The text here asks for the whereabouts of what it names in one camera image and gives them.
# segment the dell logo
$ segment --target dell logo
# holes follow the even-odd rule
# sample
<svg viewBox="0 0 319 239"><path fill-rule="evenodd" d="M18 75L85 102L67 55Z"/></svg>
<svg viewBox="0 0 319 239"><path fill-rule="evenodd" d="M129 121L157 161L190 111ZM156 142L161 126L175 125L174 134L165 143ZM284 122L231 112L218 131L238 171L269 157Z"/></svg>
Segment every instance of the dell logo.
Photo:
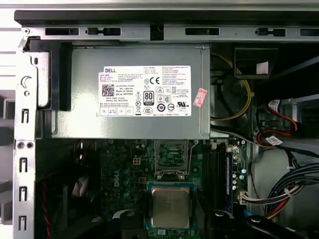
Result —
<svg viewBox="0 0 319 239"><path fill-rule="evenodd" d="M105 69L105 72L109 72L109 73L115 73L116 71L115 71L115 69L114 68L106 68Z"/></svg>
<svg viewBox="0 0 319 239"><path fill-rule="evenodd" d="M114 171L114 187L120 186L120 171L116 170Z"/></svg>

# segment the power connector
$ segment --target power connector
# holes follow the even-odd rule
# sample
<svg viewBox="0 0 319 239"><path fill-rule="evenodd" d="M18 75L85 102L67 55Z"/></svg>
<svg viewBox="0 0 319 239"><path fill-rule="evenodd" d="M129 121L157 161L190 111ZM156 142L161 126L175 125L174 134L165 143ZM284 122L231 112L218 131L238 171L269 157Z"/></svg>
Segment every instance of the power connector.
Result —
<svg viewBox="0 0 319 239"><path fill-rule="evenodd" d="M248 205L248 202L243 200L245 194L247 194L247 191L245 190L239 190L237 192L237 200L240 205Z"/></svg>

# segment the red cable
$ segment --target red cable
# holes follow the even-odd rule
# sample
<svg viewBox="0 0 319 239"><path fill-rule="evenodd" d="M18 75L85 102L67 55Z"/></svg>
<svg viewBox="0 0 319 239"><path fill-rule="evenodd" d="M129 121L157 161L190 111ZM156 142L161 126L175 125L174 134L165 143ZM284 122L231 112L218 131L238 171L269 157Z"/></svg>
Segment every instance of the red cable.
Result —
<svg viewBox="0 0 319 239"><path fill-rule="evenodd" d="M46 233L47 233L47 236L48 238L51 237L51 233L50 233L50 220L48 218L48 210L46 208L46 188L47 188L47 185L46 185L46 181L45 179L43 180L43 192L42 192L42 196L43 196L43 202L42 202L42 208L43 208L43 211L44 211L44 219L45 219L45 223L46 223Z"/></svg>
<svg viewBox="0 0 319 239"><path fill-rule="evenodd" d="M288 202L288 199L282 201L267 217L271 217L273 214L279 212Z"/></svg>
<svg viewBox="0 0 319 239"><path fill-rule="evenodd" d="M289 117L287 117L287 116L285 116L285 115L282 115L282 114L280 114L280 113L274 111L273 109L269 108L268 106L267 106L267 109L268 109L268 111L269 111L270 113L272 113L273 115L279 116L279 117L281 117L281 118L284 118L284 119L290 121L290 122L294 125L295 131L298 130L297 123L296 123L293 119L291 119L291 118L289 118Z"/></svg>
<svg viewBox="0 0 319 239"><path fill-rule="evenodd" d="M279 130L274 130L274 129L266 129L263 131L263 133L277 133L277 134L281 134L281 135L284 135L284 136L290 136L291 135L291 132L290 131L279 131ZM257 137L256 137L256 140L257 140L257 143L261 144L261 145L270 145L270 144L264 144L262 141L261 141L261 136L263 134L261 132L259 132L257 134Z"/></svg>

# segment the motherboard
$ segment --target motherboard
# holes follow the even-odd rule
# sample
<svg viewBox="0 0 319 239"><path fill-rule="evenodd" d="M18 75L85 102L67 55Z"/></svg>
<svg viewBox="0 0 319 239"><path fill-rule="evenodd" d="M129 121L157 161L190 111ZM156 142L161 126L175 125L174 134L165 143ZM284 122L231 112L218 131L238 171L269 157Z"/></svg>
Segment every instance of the motherboard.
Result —
<svg viewBox="0 0 319 239"><path fill-rule="evenodd" d="M222 159L222 187L232 192L226 199L229 205L233 204L234 186L244 184L239 179L242 173L237 172L242 167L238 162L245 161L242 144L236 141L215 149L214 145L210 140L104 140L100 151L102 214L110 220L120 210L143 210L140 200L147 194L151 200L146 222L150 238L199 239L193 208L195 192L206 180L204 161L211 160L207 151L222 149L231 155L228 163L226 157Z"/></svg>

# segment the circuit board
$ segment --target circuit board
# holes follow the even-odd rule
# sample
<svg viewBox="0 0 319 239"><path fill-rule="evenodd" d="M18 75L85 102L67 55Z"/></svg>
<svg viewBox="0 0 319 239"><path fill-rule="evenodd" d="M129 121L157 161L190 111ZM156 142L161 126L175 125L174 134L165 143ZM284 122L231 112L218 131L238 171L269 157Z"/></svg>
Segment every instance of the circuit board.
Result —
<svg viewBox="0 0 319 239"><path fill-rule="evenodd" d="M197 144L193 140L104 141L100 153L102 213L110 220L119 210L137 210L137 202L147 190L148 182L185 182L200 187L205 144L203 140ZM152 229L149 236L199 239L193 228L187 231Z"/></svg>

